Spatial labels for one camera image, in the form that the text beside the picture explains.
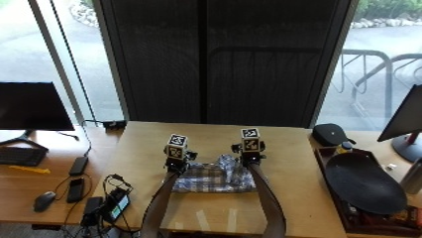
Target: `yellow object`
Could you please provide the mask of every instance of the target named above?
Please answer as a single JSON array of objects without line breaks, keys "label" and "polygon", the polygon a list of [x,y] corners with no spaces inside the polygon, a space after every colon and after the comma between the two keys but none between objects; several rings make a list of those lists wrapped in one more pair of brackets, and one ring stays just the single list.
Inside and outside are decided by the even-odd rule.
[{"label": "yellow object", "polygon": [[22,171],[36,172],[40,174],[49,174],[50,173],[49,169],[38,169],[38,168],[32,168],[32,167],[20,167],[20,166],[9,166],[9,168],[22,170]]}]

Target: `smartphone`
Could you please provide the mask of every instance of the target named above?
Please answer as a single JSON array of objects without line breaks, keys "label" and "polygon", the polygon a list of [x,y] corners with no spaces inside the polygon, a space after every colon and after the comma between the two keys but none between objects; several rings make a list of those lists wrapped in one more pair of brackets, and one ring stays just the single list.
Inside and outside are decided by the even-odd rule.
[{"label": "smartphone", "polygon": [[69,182],[69,192],[66,202],[77,202],[82,198],[82,187],[84,187],[84,179],[76,178]]}]

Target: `desk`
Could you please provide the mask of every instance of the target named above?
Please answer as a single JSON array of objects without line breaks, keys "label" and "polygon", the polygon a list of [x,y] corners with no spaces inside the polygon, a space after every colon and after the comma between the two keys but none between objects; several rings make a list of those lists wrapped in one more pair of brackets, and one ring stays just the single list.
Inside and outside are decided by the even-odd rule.
[{"label": "desk", "polygon": [[[42,175],[9,169],[0,166],[0,222],[58,224],[65,223],[72,204],[66,203],[66,196],[54,201],[48,210],[41,213],[33,211],[34,198],[48,190],[54,190],[58,183],[68,177],[72,162],[88,149],[88,142],[80,127],[69,134],[78,136],[78,141],[57,132],[37,131],[30,136],[32,140],[49,148],[46,157],[42,159],[38,168],[49,169],[50,174]],[[12,139],[22,134],[21,131],[1,131],[0,141]],[[88,138],[92,142],[92,150],[88,154],[89,162],[85,172],[92,177],[93,192],[109,155],[114,150],[121,131],[105,132],[104,128],[86,128]],[[58,189],[58,195],[65,192],[68,183]],[[84,210],[82,200],[70,212],[68,224],[78,224]]]},{"label": "desk", "polygon": [[[129,122],[116,153],[105,169],[118,174],[134,189],[124,216],[130,228],[140,228],[145,208],[166,170],[164,147],[172,134],[189,137],[197,162],[212,163],[219,154],[233,154],[239,129],[247,126]],[[287,219],[289,237],[346,237],[313,149],[307,130],[257,127],[266,145],[261,168],[269,178]],[[104,195],[98,186],[94,195]],[[173,193],[161,228],[177,231],[262,234],[266,219],[255,192]]]},{"label": "desk", "polygon": [[[377,138],[381,132],[359,132],[359,131],[347,131],[347,137],[357,141],[354,145],[357,148],[362,150],[371,151],[381,166],[386,167],[389,164],[397,165],[395,169],[391,171],[386,171],[389,175],[397,180],[401,181],[403,176],[406,175],[411,164],[403,160],[391,148],[390,140],[383,142],[377,142]],[[309,136],[310,143],[313,148],[319,148],[319,144],[315,142],[311,136]],[[407,194],[407,203],[409,205],[414,205],[417,207],[422,207],[422,192],[418,192],[414,195]],[[391,238],[391,236],[379,236],[379,235],[359,235],[359,234],[347,234],[349,237],[386,237]]]}]

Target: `window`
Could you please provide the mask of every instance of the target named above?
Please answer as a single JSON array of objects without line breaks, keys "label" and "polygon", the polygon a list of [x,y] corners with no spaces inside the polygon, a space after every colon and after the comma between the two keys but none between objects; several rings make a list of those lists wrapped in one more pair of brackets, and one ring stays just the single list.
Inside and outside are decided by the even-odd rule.
[{"label": "window", "polygon": [[317,124],[381,131],[422,83],[422,2],[358,2]]},{"label": "window", "polygon": [[0,0],[4,81],[52,81],[72,122],[121,120],[90,1]]}]

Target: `plaid cloth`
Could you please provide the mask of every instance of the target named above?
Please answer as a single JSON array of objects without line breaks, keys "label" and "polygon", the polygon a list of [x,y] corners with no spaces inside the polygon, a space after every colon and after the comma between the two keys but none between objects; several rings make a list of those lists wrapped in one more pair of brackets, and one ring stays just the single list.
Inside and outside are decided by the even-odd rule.
[{"label": "plaid cloth", "polygon": [[173,192],[247,191],[255,191],[251,174],[230,155],[221,155],[214,164],[190,163],[173,186]]}]

